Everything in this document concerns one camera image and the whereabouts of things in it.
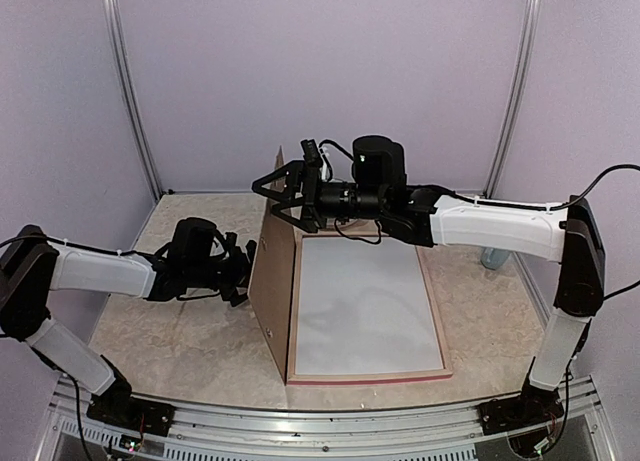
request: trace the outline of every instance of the metal pole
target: metal pole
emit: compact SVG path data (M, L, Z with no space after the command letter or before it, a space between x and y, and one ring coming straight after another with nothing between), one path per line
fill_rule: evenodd
M118 0L102 0L102 3L107 16L109 38L111 39L111 47L116 61L122 95L127 107L131 128L133 129L136 149L140 156L142 168L151 194L155 201L158 202L163 193L162 183L160 182L158 170L153 161L153 156L151 155L151 150L149 149L149 144L147 143L147 138L142 127L138 102L136 101L135 92L133 90L131 72L129 71L129 64L127 62L124 35L122 32L122 23L120 21L120 13L118 11Z
M540 2L541 0L527 0L522 35L520 37L520 47L518 50L516 72L511 85L507 112L500 130L498 149L496 150L491 171L489 172L489 177L487 179L487 184L484 188L484 194L487 198L492 198L495 195L498 182L500 181L500 176L504 169L509 145L511 144L511 139L513 137L513 130L516 125L518 110L520 109L520 103L522 102L522 95L524 93L524 87L527 80L529 61L533 50L533 40L535 37L536 26L538 24Z

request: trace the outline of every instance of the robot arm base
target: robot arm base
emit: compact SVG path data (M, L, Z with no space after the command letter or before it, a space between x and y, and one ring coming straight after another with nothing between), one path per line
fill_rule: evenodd
M486 436L546 423L552 415L556 418L564 415L558 389L545 391L531 386L529 375L519 394L482 403L478 411Z
M87 417L96 421L167 437L176 410L166 403L131 396L131 385L115 366L109 363L115 382L103 394L91 396Z

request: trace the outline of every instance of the cable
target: cable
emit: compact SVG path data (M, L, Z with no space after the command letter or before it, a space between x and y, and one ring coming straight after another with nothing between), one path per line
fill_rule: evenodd
M353 161L353 154L351 154L349 151L347 151L346 149L344 149L342 146L340 146L338 143L336 143L335 141L333 141L332 139L325 139L324 141L320 142L320 144L318 145L319 148L321 148L322 146L324 146L325 144L329 144L331 146L333 146L334 148L336 148L338 151L340 151L342 154L344 154L347 158L349 158L351 161Z
M142 413L142 419L140 420L140 446L138 451L142 449L142 446L144 446L144 413Z
M553 440L553 444L549 446L547 450L540 453L543 456L558 445L558 443L560 442L560 438L562 438L562 435L564 434L564 429L567 426L567 421L569 420L569 374L570 374L569 366L570 365L571 365L571 361L569 361L569 364L567 364L567 369L565 371L565 377L564 377L565 403L564 403L564 417L562 418L562 426L560 427L560 432L558 433L558 436Z
M24 236L14 236L13 238L9 238L9 239L6 239L6 240L2 241L0 243L0 249L4 248L8 244L11 244L11 243L16 242L16 241L23 241L25 239L40 239L40 240L48 241L48 242L54 243L54 244L61 244L63 246L69 246L70 248L84 249L86 251L91 251L91 252L100 253L100 254L107 254L107 255L110 255L110 256L129 256L129 255L132 255L132 254L140 254L138 251L136 251L134 249L129 250L129 251L112 251L112 250L109 250L109 249L102 249L102 248L96 248L94 246L88 246L86 244L71 243L69 241L64 241L62 239L52 238L52 237L47 236L45 234L27 234L27 235L24 235Z
M76 381L76 378L69 375L68 373L67 376L69 376L69 379L73 383L73 387L76 390L76 418L78 420L78 432L80 433L80 442L82 443L82 449L84 450L84 454L86 455L88 461L93 461L93 458L89 453L89 448L87 448L87 442L84 439L84 432L82 429L82 415L80 414L80 386L78 386L78 381Z
M613 166L609 166L607 169L602 171L598 176L596 176L596 178L591 182L591 184L587 187L587 189L585 189L582 193L576 196L575 199L571 201L567 201L566 203L559 204L557 206L551 206L550 208L547 208L546 206L531 206L529 204L504 203L501 201L491 201L491 200L483 200L483 199L476 200L472 198L467 198L466 196L461 196L457 194L455 191L449 188L445 188L443 186L430 185L429 187L431 187L436 191L440 191L442 194L446 194L447 196L451 196L452 198L458 199L460 201L465 201L467 203L472 203L472 204L479 204L481 206L496 206L499 208L515 208L515 209L524 209L527 211L546 211L547 209L549 209L549 211L561 211L563 209L569 208L574 204L577 204L580 201L582 201L587 196L587 194L589 194L593 190L593 188L595 188L598 185L598 183L602 181L602 178L604 178L607 174L612 173L613 171L619 171L623 169L640 171L640 166L638 166L637 164L614 164Z
M636 281L635 283L630 284L629 286L626 286L622 289L619 289L617 291L614 291L613 293L609 293L604 297L604 301L606 301L607 299L611 299L615 296L618 296L619 294L622 293L626 293L627 291L631 291L632 289L637 288L638 286L640 286L640 279L638 281Z
M340 151L342 154L344 154L347 158L349 158L351 161L353 161L353 155L351 153L349 153L349 151L347 151L346 149L344 149L342 146L340 146L338 143L336 143L335 141L333 141L331 139L325 139L324 141L320 142L320 144L318 145L318 148L322 148L322 146L324 146L325 144L329 144L329 145L333 146L338 151ZM322 157L322 161L324 161L324 164L327 165L327 170L329 171L329 178L327 179L327 182L329 182L329 181L331 181L333 179L333 166L331 166L331 163L329 162L329 158L327 158L327 156L324 154L322 149L320 149L320 156Z
M375 246L382 243L382 226L380 226L380 221L378 221L377 219L375 223L376 223L376 226L378 227L378 239L376 239L375 241L371 241L370 239L366 239L366 238L361 238L360 236L349 236L347 234L344 234L342 231L340 231L340 228L338 227L338 218L333 220L333 227L336 230L336 232L343 238L347 238L351 241L362 241L363 243L373 244Z

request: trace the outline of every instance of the wooden frame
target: wooden frame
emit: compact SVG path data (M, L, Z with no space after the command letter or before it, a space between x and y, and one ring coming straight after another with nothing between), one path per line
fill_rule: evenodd
M350 236L376 236L377 229L373 223L355 223L351 226L342 228L342 231ZM447 379L453 375L451 369L451 359L446 343L442 320L438 311L438 302L435 297L431 278L427 271L426 264L426 248L416 247L416 256L422 272L425 290L429 300L431 315L434 322L436 337L440 347L440 356L442 359L442 369L429 371L403 372L397 374L372 374L372 375L298 375L296 374L296 352L298 339L298 312L299 312L299 293L300 293L300 275L302 266L302 241L303 238L331 236L336 237L338 234L334 230L321 231L317 234L296 233L296 256L294 260L293 273L293 289L291 296L291 324L289 327L289 349L287 358L287 376L286 383L290 385L359 385L359 384L385 384L399 383L411 381L427 381L437 379Z
M282 148L275 168L284 165ZM281 190L284 179L274 181L271 189ZM260 239L249 282L249 299L273 360L283 382L287 379L287 348L291 316L291 276L295 262L293 226L271 213L272 200L266 200Z

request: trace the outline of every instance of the metal frame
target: metal frame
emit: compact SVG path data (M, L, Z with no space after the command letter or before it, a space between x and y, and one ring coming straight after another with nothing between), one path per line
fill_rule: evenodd
M585 416L599 460L615 461L615 449L600 399L590 377L570 382L569 417ZM232 408L160 399L176 406L167 438L146 436L154 454L145 459L420 459L469 453L476 443L503 438L483 436L476 406L483 400L384 411L294 412ZM89 394L82 392L82 410ZM37 461L52 461L62 434L78 437L73 385L62 379L47 412ZM88 442L136 433L84 418Z
M127 50L124 44L124 34L122 32L122 23L120 21L120 12L118 10L118 0L102 0L102 3L104 4L104 11L107 17L107 27L109 28L109 38L111 40L111 47L115 57L122 95L134 134L136 149L140 156L140 161L142 163L147 184L149 185L149 190L157 203L163 194L162 183L160 182L158 170L153 161L153 156L151 155L151 150L142 127L142 119L140 118L138 102L133 89L131 72L127 61Z
M522 103L522 95L524 93L524 87L527 80L531 52L533 51L533 40L536 33L536 26L538 24L540 2L541 0L527 0L524 24L522 26L522 34L520 37L520 47L518 49L516 71L513 76L513 83L509 94L507 112L502 122L498 148L493 159L489 177L487 178L487 184L484 188L484 195L487 198L492 198L495 195L498 182L500 181L500 176L504 170L509 145L511 144L511 139L513 137L513 130L518 118L518 110Z

